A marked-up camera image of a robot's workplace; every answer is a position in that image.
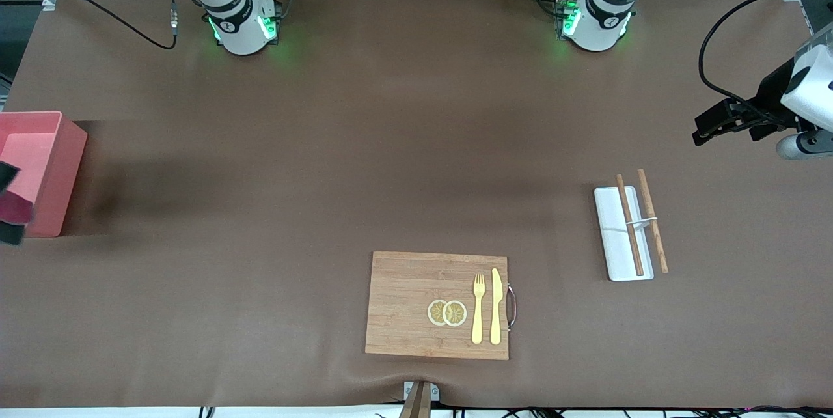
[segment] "round lemon slice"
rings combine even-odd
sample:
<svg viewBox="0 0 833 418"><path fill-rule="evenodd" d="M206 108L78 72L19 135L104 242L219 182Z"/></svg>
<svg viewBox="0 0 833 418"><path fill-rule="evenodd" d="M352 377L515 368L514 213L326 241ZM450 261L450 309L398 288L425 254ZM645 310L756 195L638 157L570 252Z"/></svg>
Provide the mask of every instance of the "round lemon slice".
<svg viewBox="0 0 833 418"><path fill-rule="evenodd" d="M462 326L466 321L466 306L458 300L452 300L446 303L443 308L443 320L446 325L450 327Z"/></svg>
<svg viewBox="0 0 833 418"><path fill-rule="evenodd" d="M443 309L446 308L444 300L434 300L428 305L428 320L435 326L445 326L446 320L443 319Z"/></svg>

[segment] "pink bin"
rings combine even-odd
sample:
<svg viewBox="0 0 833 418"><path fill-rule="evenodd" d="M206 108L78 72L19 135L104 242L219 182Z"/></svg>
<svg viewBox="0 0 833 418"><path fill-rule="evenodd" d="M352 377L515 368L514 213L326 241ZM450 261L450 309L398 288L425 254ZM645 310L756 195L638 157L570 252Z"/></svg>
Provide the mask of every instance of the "pink bin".
<svg viewBox="0 0 833 418"><path fill-rule="evenodd" d="M0 112L0 161L20 168L8 190L35 205L26 237L57 237L87 143L60 112Z"/></svg>

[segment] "knife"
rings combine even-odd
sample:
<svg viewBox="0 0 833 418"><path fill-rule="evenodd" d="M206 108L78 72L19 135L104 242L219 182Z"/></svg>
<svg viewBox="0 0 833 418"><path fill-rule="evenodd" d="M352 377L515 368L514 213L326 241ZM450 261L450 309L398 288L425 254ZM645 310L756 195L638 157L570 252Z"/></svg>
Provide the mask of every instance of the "knife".
<svg viewBox="0 0 833 418"><path fill-rule="evenodd" d="M500 344L500 302L503 300L503 283L497 268L491 269L491 344Z"/></svg>

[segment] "brown table surface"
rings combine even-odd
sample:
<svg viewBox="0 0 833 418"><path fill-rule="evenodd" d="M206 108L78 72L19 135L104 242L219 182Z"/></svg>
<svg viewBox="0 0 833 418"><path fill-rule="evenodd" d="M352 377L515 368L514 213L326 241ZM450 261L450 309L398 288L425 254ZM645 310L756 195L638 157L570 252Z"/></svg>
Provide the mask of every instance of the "brown table surface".
<svg viewBox="0 0 833 418"><path fill-rule="evenodd" d="M639 0L606 53L531 0L295 0L236 58L181 0L154 48L80 0L41 15L8 110L92 142L68 237L2 249L0 405L390 401L833 406L833 160L702 148L700 41L741 0ZM166 0L103 0L167 41ZM808 37L729 21L707 69L752 95ZM669 275L607 281L592 190L648 172ZM509 361L363 353L373 250L506 255Z"/></svg>

